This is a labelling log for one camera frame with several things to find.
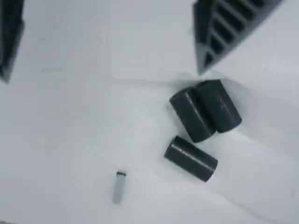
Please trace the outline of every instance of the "black plastic object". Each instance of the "black plastic object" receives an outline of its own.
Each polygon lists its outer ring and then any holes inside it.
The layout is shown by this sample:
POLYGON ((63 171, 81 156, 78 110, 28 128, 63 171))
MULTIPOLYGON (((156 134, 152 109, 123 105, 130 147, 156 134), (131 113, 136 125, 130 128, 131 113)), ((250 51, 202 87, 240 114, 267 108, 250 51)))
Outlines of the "black plastic object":
POLYGON ((220 80, 199 83, 195 91, 219 133, 227 132, 242 122, 220 80))
POLYGON ((24 0, 0 2, 0 78, 8 82, 23 33, 24 0))
POLYGON ((216 132, 193 88, 178 92, 169 101, 193 142, 206 140, 216 132))
POLYGON ((282 0, 197 0, 193 4, 199 74, 240 44, 282 0))
POLYGON ((204 182, 211 178, 218 164, 215 158, 178 136, 170 143, 164 157, 204 182))

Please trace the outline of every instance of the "small metal pin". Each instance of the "small metal pin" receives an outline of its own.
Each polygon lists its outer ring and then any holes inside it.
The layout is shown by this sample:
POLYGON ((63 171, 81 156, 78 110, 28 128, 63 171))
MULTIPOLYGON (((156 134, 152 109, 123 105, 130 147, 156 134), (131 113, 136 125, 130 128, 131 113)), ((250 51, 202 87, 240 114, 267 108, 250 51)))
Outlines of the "small metal pin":
POLYGON ((116 182, 113 192, 113 202, 114 204, 120 204, 124 194, 125 183, 127 174, 121 171, 116 173, 116 182))

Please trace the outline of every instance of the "ribbed black object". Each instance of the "ribbed black object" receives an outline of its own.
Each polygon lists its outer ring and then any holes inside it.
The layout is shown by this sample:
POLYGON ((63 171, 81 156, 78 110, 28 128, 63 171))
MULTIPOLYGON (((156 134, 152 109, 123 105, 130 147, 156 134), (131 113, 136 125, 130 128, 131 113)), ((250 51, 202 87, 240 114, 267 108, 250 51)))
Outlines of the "ribbed black object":
POLYGON ((193 88, 178 92, 169 101, 193 142, 206 140, 215 133, 215 127, 199 103, 193 88))
POLYGON ((219 133, 227 132, 242 122, 220 80, 199 83, 195 86, 195 91, 219 133))
POLYGON ((178 136, 170 143, 164 157, 204 182, 211 178, 218 164, 215 158, 178 136))
POLYGON ((193 4, 199 73, 241 43, 282 0, 197 0, 193 4))

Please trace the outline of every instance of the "black rubber piece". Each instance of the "black rubber piece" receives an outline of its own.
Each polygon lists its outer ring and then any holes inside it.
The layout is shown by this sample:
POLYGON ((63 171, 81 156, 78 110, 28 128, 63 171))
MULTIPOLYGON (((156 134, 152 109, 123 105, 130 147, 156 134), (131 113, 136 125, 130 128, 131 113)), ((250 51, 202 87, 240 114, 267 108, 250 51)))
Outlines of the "black rubber piece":
POLYGON ((178 92, 169 101, 193 142, 206 140, 216 132, 193 88, 178 92))
POLYGON ((220 80, 199 83, 195 86, 195 91, 219 133, 232 130, 242 122, 220 80))
POLYGON ((22 13, 24 0, 0 2, 0 78, 10 79, 14 60, 24 29, 22 13))
POLYGON ((213 175, 218 161, 186 140, 175 137, 164 157, 204 182, 213 175))

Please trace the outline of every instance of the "cylindrical block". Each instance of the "cylindrical block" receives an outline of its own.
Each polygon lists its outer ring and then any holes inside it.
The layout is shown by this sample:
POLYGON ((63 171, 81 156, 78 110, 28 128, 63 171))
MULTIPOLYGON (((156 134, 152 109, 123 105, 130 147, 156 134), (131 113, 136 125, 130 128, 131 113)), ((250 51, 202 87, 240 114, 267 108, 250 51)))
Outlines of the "cylindrical block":
POLYGON ((227 132, 242 122, 220 80, 199 83, 195 91, 219 133, 227 132))
POLYGON ((193 88, 178 92, 169 101, 193 142, 206 140, 215 133, 215 127, 193 88))
POLYGON ((218 164, 215 158, 178 136, 170 143, 164 157, 204 182, 210 179, 218 164))

